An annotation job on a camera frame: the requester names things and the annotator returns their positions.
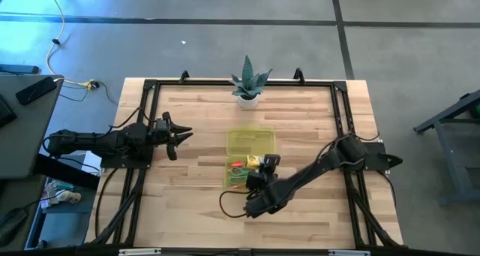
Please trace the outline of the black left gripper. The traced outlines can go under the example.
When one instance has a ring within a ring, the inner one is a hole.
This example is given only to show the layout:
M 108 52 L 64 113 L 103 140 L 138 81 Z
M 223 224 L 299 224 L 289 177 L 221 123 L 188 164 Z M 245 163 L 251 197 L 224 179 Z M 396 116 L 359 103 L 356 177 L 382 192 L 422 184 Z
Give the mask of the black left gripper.
M 166 145 L 166 153 L 171 161 L 177 159 L 176 147 L 194 134 L 191 127 L 173 124 L 170 113 L 162 113 L 162 118 L 157 119 L 155 127 L 148 133 L 150 146 Z

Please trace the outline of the green yellow crayon box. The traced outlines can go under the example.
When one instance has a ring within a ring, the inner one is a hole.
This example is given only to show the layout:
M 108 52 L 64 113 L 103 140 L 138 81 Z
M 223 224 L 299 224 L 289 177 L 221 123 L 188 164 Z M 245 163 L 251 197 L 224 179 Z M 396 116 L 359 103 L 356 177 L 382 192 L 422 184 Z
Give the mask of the green yellow crayon box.
M 257 155 L 246 156 L 246 168 L 258 169 L 263 164 L 263 157 Z

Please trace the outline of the green handled scissors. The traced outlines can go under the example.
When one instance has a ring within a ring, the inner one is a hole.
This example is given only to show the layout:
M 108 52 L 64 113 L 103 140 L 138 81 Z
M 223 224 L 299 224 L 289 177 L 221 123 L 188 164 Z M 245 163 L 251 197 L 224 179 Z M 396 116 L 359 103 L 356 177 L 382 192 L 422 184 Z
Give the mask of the green handled scissors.
M 228 185 L 244 185 L 246 183 L 250 170 L 246 167 L 231 167 L 227 170 Z

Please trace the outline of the yellow-green translucent pencil case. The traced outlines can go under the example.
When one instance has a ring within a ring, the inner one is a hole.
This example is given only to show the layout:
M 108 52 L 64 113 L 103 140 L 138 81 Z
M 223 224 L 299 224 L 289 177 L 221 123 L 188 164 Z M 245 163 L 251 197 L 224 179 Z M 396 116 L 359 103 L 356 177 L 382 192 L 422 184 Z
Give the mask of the yellow-green translucent pencil case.
M 275 153 L 275 130 L 273 128 L 243 127 L 232 128 L 227 133 L 223 188 L 228 189 L 227 170 L 233 162 L 246 164 L 247 155 L 264 156 Z

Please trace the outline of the white round plant pot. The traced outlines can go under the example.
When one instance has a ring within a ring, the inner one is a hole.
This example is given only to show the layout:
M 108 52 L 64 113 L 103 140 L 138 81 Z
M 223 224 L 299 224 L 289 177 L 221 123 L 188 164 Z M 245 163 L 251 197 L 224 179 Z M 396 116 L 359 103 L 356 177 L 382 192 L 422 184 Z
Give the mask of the white round plant pot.
M 238 95 L 237 102 L 238 105 L 243 109 L 253 109 L 255 108 L 260 99 L 260 94 L 252 95 Z

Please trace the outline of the green succulent plant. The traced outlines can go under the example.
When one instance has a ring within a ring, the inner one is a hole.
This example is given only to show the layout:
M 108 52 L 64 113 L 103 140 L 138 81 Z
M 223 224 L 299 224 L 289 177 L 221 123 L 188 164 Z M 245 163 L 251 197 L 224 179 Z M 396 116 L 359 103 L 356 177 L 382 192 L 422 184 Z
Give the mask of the green succulent plant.
M 263 92 L 263 87 L 268 81 L 272 69 L 261 74 L 255 74 L 253 65 L 248 55 L 244 57 L 241 78 L 231 75 L 230 82 L 236 87 L 232 95 L 241 97 L 245 100 L 253 100 Z

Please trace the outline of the white paper sheet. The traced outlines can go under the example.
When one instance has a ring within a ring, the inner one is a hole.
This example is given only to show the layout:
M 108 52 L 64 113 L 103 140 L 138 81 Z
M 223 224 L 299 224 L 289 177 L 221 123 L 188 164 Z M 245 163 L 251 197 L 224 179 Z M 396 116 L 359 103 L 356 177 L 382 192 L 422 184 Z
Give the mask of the white paper sheet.
M 82 170 L 88 173 L 100 173 L 101 158 L 90 151 L 87 151 L 84 157 L 80 160 L 82 163 Z

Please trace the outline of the white metal hinge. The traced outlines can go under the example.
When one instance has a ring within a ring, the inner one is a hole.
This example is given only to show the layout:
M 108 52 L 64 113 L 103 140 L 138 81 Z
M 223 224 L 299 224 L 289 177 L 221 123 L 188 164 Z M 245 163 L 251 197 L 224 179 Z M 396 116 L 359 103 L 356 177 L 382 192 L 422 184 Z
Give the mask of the white metal hinge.
M 331 249 L 328 250 L 328 256 L 371 256 L 369 251 Z
M 118 256 L 159 256 L 161 248 L 126 248 L 118 251 Z

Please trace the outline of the dark grey desk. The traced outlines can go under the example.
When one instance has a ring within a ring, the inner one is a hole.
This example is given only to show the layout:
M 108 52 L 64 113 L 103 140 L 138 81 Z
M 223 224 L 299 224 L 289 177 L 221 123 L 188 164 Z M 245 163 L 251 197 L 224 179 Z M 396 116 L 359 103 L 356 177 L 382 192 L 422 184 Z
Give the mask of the dark grey desk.
M 98 187 L 98 176 L 40 153 L 62 81 L 56 81 L 54 90 L 26 105 L 18 101 L 16 93 L 45 78 L 45 75 L 0 75 L 0 98 L 16 114 L 13 121 L 0 127 L 0 180 L 40 174 L 94 190 Z

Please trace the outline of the black phone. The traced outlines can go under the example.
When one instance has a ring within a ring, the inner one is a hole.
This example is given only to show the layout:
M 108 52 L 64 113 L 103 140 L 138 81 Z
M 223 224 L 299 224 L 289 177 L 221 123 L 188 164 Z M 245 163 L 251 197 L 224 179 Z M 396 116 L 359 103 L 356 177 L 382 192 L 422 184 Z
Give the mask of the black phone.
M 21 105 L 27 105 L 56 88 L 57 85 L 54 79 L 46 77 L 18 91 L 16 99 Z

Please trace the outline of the blue storage bin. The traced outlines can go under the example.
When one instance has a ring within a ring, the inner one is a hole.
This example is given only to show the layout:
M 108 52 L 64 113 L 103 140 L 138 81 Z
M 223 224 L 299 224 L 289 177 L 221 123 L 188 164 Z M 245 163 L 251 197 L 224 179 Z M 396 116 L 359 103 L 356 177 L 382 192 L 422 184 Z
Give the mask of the blue storage bin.
M 71 192 L 79 193 L 81 196 L 79 202 L 53 203 L 54 193 L 62 188 L 69 188 Z M 42 198 L 45 200 L 33 205 L 35 213 L 25 250 L 58 248 L 83 243 L 92 213 L 95 192 L 48 178 Z

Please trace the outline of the black keyboard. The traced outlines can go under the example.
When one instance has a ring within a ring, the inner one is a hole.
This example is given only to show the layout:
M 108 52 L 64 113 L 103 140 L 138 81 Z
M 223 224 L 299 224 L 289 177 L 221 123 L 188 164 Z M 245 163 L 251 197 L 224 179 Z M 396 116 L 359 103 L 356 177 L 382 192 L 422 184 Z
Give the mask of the black keyboard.
M 15 114 L 11 104 L 0 94 L 0 128 L 3 128 L 16 119 L 17 114 Z

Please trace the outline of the black aluminium table frame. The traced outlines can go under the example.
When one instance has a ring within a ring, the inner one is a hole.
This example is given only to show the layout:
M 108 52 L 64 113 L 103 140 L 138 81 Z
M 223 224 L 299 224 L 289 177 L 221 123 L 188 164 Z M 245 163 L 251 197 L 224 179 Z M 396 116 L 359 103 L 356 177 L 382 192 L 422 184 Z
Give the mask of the black aluminium table frame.
M 189 126 L 193 136 L 171 161 L 164 147 L 145 175 L 134 245 L 160 248 L 353 248 L 344 175 L 331 171 L 295 193 L 280 212 L 245 218 L 245 196 L 224 189 L 227 133 L 273 128 L 278 173 L 312 162 L 339 129 L 364 138 L 378 133 L 364 80 L 281 80 L 258 105 L 238 105 L 227 80 L 161 80 L 157 111 Z

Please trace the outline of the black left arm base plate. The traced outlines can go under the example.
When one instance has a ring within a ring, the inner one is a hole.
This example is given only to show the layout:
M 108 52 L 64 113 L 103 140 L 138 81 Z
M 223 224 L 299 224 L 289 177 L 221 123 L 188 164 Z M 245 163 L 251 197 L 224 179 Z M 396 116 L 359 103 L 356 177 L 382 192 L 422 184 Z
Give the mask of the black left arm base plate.
M 101 156 L 102 168 L 147 169 L 152 163 L 153 150 L 147 149 L 129 155 Z

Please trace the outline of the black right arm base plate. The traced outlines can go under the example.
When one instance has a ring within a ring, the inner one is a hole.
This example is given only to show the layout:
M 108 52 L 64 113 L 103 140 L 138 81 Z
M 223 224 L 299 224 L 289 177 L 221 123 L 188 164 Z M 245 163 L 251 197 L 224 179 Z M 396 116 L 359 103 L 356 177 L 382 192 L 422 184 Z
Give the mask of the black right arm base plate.
M 368 151 L 368 157 L 365 160 L 364 168 L 366 170 L 385 171 L 402 164 L 404 160 L 396 155 L 386 153 L 384 143 L 369 142 L 365 143 Z

